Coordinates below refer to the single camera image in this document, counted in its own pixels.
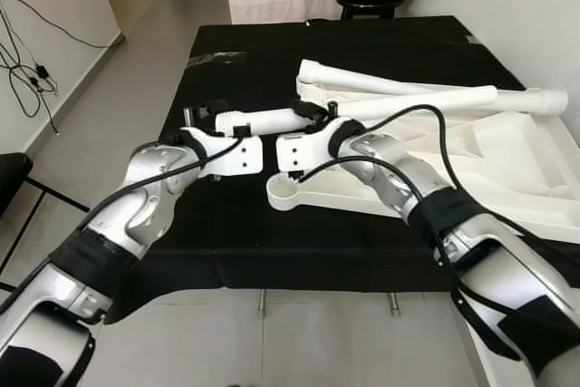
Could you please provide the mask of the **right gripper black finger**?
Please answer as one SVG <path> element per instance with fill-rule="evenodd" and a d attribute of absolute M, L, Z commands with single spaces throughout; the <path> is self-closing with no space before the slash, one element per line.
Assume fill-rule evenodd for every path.
<path fill-rule="evenodd" d="M 293 104 L 293 113 L 306 119 L 308 126 L 324 127 L 334 119 L 334 104 L 328 102 L 326 108 L 316 102 L 299 101 Z"/>

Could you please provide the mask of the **clear tape strip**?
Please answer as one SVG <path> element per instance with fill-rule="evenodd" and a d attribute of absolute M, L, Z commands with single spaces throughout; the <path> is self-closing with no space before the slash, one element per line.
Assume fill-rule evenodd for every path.
<path fill-rule="evenodd" d="M 200 65 L 244 63 L 247 52 L 214 52 L 191 56 L 186 64 L 187 71 Z"/>

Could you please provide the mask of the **black tablecloth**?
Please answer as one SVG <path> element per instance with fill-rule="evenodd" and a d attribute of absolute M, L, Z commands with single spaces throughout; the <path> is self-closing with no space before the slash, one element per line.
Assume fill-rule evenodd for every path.
<path fill-rule="evenodd" d="M 467 35 L 473 33 L 451 15 L 202 26 L 188 60 L 247 52 L 246 60 L 190 71 L 186 63 L 160 135 L 182 125 L 183 109 L 206 101 L 228 101 L 243 112 L 286 108 L 295 100 L 295 77 L 305 59 L 395 81 L 521 90 L 497 56 L 483 43 L 469 44 Z M 173 226 L 134 267 L 107 324 L 185 289 L 449 291 L 431 247 L 400 218 L 270 208 L 265 186 L 276 171 L 273 137 L 264 137 L 264 151 L 261 173 L 200 179 L 183 192 Z"/>

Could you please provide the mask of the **black power adapter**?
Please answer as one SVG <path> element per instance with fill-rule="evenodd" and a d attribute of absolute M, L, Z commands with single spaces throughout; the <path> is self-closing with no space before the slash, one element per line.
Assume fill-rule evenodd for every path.
<path fill-rule="evenodd" d="M 35 64 L 34 71 L 36 72 L 38 84 L 40 84 L 41 89 L 51 90 L 54 88 L 53 77 L 47 72 L 45 65 Z"/>

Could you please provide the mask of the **white plastic table top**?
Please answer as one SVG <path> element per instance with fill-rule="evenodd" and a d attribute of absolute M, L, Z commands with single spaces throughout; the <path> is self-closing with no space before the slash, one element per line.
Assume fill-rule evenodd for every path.
<path fill-rule="evenodd" d="M 403 109 L 362 121 L 403 142 L 442 177 L 456 173 L 485 208 L 513 218 L 538 237 L 579 241 L 579 148 L 562 114 Z"/>

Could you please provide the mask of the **black chair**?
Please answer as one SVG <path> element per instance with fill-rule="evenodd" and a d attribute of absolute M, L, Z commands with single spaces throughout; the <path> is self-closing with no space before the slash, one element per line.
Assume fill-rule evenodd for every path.
<path fill-rule="evenodd" d="M 5 254 L 3 260 L 0 260 L 0 274 L 8 266 L 8 263 L 11 262 L 15 250 L 20 246 L 21 238 L 24 237 L 26 229 L 32 224 L 34 214 L 36 214 L 46 196 L 53 196 L 62 202 L 66 202 L 67 205 L 82 210 L 82 212 L 90 212 L 90 209 L 84 206 L 82 202 L 78 202 L 64 195 L 62 192 L 57 191 L 57 189 L 47 187 L 40 180 L 33 179 L 33 166 L 34 161 L 28 155 L 24 154 L 24 152 L 0 154 L 0 217 L 3 216 L 8 206 L 12 204 L 13 199 L 18 193 L 18 189 L 22 185 L 28 184 L 32 185 L 35 189 L 40 189 L 40 197 L 34 202 L 28 216 L 24 219 L 24 224 L 18 230 L 16 238 L 14 238 L 12 245 L 8 249 L 8 253 Z"/>

